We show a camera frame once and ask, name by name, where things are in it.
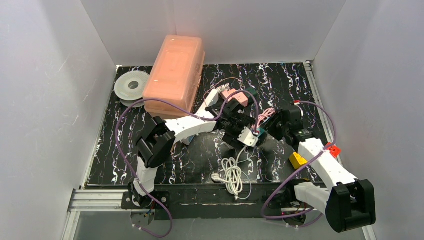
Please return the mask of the teal power strip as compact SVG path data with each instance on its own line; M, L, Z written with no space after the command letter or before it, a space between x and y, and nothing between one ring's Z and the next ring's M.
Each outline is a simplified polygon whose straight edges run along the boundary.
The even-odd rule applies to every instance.
M263 128L258 127L257 130L256 130L257 137L260 138L265 132L266 131Z

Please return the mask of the yellow cube socket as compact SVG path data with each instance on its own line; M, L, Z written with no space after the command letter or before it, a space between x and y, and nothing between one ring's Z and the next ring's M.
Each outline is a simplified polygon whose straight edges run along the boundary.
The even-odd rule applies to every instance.
M297 152L293 152L288 159L295 170L298 170L308 163L308 161Z

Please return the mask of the pink plastic storage box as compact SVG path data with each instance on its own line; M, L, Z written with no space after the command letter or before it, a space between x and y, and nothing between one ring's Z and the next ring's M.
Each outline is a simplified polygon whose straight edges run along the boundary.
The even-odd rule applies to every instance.
M143 98L158 98L192 112L204 59L201 38L167 35L149 74Z

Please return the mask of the red cube socket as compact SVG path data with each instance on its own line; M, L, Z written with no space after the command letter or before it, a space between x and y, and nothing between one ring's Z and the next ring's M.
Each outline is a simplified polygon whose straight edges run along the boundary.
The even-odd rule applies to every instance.
M336 146L335 144L332 144L331 142L328 142L327 145L325 146L326 149L329 151L329 153L336 159L340 153L342 152L342 150Z

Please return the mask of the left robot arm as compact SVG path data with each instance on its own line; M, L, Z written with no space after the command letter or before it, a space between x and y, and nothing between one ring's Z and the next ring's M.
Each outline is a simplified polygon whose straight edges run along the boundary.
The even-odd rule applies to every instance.
M258 142L257 120L244 114L236 99L213 97L188 116L164 120L146 114L144 129L135 143L137 170L129 185L131 200L146 207L146 199L155 189L158 168L171 156L173 146L201 133L224 131L223 141L234 148L253 147Z

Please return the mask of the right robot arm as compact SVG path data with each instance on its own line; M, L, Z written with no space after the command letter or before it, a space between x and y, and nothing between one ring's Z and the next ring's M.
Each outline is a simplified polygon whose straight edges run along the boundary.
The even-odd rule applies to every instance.
M300 201L318 210L337 232L371 226L376 223L375 189L367 179L358 179L348 172L331 154L335 141L324 145L303 124L301 101L277 110L261 126L276 140L286 143L305 158L307 163L290 175L264 202L260 214L267 220L287 218L286 215L268 216L265 210L271 200L286 188L289 202ZM326 189L302 179L293 179L297 173L312 166L321 177Z

